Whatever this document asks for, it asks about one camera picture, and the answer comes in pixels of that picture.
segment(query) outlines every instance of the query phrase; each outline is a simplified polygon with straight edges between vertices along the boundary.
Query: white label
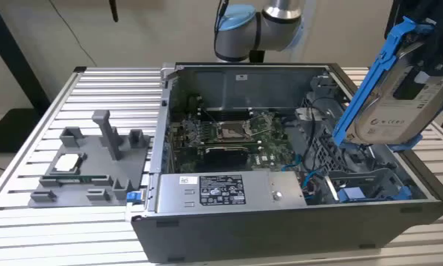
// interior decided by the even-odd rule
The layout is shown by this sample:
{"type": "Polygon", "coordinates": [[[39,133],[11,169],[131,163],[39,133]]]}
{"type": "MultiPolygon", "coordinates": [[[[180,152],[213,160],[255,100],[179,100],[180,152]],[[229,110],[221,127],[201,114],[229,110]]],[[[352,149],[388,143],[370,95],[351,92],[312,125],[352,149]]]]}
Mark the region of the white label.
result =
{"type": "Polygon", "coordinates": [[[443,88],[443,78],[428,83],[414,100],[397,100],[390,96],[380,105],[369,125],[361,129],[364,135],[398,137],[410,127],[412,121],[443,88]]]}
{"type": "Polygon", "coordinates": [[[247,74],[244,74],[244,75],[237,75],[237,76],[236,76],[236,79],[237,79],[237,81],[248,80],[248,75],[247,75],[247,74]]]}
{"type": "Polygon", "coordinates": [[[79,160],[79,154],[64,154],[56,163],[56,170],[70,172],[75,167],[79,160]]]}
{"type": "Polygon", "coordinates": [[[181,176],[179,183],[181,185],[197,185],[199,183],[199,176],[181,176]]]}

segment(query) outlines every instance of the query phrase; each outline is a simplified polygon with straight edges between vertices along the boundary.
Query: green circuit board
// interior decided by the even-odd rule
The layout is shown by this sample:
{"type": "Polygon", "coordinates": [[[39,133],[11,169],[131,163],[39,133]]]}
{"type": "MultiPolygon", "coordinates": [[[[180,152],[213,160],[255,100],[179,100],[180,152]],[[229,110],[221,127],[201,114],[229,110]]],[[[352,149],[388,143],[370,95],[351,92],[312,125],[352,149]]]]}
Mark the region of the green circuit board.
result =
{"type": "MultiPolygon", "coordinates": [[[[259,112],[244,121],[215,122],[192,118],[173,127],[173,139],[179,141],[175,152],[180,173],[199,172],[211,150],[225,149],[247,154],[247,163],[237,164],[235,171],[281,171],[283,167],[295,161],[281,118],[275,112],[259,112]]],[[[220,159],[229,163],[231,158],[220,159]]]]}

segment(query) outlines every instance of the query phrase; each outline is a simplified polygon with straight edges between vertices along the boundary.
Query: blue plastic clip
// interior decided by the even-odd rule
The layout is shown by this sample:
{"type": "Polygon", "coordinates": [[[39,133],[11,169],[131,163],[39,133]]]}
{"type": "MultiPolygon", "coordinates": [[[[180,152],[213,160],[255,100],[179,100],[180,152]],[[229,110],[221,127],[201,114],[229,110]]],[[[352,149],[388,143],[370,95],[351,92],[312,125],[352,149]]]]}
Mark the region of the blue plastic clip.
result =
{"type": "Polygon", "coordinates": [[[127,202],[141,203],[143,202],[143,193],[141,191],[132,191],[127,194],[127,202]]]}

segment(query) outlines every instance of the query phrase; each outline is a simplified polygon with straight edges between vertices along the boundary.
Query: aluminum workbench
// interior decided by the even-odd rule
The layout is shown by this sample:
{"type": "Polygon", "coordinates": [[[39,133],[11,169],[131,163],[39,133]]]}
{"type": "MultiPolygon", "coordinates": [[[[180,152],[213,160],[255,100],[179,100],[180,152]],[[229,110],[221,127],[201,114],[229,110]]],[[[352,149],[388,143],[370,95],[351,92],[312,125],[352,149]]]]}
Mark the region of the aluminum workbench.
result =
{"type": "MultiPolygon", "coordinates": [[[[345,72],[360,85],[368,69],[345,72]]],[[[122,134],[137,128],[153,135],[160,93],[159,68],[88,68],[72,74],[0,178],[0,265],[153,265],[126,222],[126,207],[31,209],[28,201],[62,145],[63,128],[79,126],[84,135],[99,135],[92,113],[110,109],[122,134]]],[[[443,129],[433,123],[424,136],[414,150],[443,183],[443,129]]],[[[443,217],[409,229],[384,249],[193,265],[283,264],[443,265],[443,217]]]]}

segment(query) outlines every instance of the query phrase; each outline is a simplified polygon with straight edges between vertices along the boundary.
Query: sticker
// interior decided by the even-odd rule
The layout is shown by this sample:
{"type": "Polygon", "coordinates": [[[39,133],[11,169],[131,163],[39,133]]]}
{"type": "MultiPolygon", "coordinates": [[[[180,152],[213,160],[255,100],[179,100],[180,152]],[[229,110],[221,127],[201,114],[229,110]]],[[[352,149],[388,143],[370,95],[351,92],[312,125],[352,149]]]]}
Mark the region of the sticker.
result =
{"type": "Polygon", "coordinates": [[[179,183],[181,185],[197,185],[199,176],[181,176],[179,183]]]}
{"type": "Polygon", "coordinates": [[[413,100],[397,100],[393,96],[386,98],[372,117],[368,125],[361,129],[361,134],[370,137],[400,137],[410,128],[413,121],[443,88],[443,77],[429,80],[421,93],[413,100]]]}
{"type": "Polygon", "coordinates": [[[237,81],[248,80],[248,75],[247,75],[247,74],[244,74],[244,75],[237,75],[237,76],[236,76],[236,79],[237,79],[237,81]]]}
{"type": "Polygon", "coordinates": [[[79,154],[64,154],[55,165],[56,171],[70,172],[78,164],[79,154]]]}
{"type": "Polygon", "coordinates": [[[241,175],[201,176],[200,204],[203,206],[247,204],[241,175]]]}

